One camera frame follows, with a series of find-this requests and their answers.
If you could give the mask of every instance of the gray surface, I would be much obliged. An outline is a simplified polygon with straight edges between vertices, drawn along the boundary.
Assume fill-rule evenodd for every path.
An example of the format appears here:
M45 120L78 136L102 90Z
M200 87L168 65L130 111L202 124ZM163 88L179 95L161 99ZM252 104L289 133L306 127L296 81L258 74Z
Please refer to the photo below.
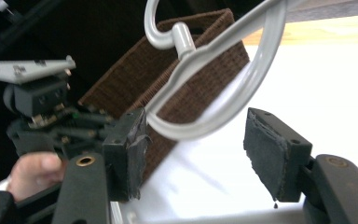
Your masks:
M340 17L358 16L358 0L335 3L333 5L315 7L292 11L287 15L287 21L316 21Z

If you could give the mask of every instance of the white plastic hanger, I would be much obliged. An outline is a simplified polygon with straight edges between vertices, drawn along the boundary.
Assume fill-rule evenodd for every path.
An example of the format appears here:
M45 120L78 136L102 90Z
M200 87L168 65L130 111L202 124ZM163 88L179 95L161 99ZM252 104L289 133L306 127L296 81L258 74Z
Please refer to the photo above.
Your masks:
M176 47L181 60L173 70L167 84L146 106L150 126L167 138L187 140L211 133L233 119L255 94L272 64L281 43L287 9L304 1L265 0L228 27L210 44L198 49L194 47L191 34L182 22L176 23L168 32L160 32L155 24L158 0L147 1L145 10L147 39L157 49ZM171 123L157 116L165 103L203 66L263 26L264 32L254 60L245 66L246 74L240 86L220 109L206 119L198 119L186 124Z

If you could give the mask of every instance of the wooden floor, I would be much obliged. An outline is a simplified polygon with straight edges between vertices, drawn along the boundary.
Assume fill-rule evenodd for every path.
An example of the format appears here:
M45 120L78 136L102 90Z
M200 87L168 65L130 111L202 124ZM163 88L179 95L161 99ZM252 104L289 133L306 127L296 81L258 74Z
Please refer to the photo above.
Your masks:
M245 46L258 45L262 30L243 39ZM282 45L358 44L358 16L286 23Z

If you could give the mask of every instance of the human hand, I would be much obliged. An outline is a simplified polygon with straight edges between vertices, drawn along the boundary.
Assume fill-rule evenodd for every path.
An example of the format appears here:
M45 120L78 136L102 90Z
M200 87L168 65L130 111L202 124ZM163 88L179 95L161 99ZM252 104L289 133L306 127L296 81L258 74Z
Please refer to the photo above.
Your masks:
M61 182L66 161L52 152L34 152L21 156L13 166L7 185L16 202Z

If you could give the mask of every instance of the wicker basket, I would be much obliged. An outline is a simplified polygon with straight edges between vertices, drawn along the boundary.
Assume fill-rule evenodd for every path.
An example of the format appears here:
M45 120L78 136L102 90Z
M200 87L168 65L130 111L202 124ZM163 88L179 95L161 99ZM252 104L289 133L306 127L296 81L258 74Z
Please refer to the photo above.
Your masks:
M208 44L234 22L229 9L162 21L160 31L167 31L178 22L187 24L196 47ZM193 76L159 111L168 121L194 121L225 86L249 62L242 43L227 50ZM104 109L114 118L134 108L145 106L167 82L179 63L175 49L153 48L144 36L118 60L80 99L82 105ZM146 152L144 180L157 168L176 142L149 128L153 143Z

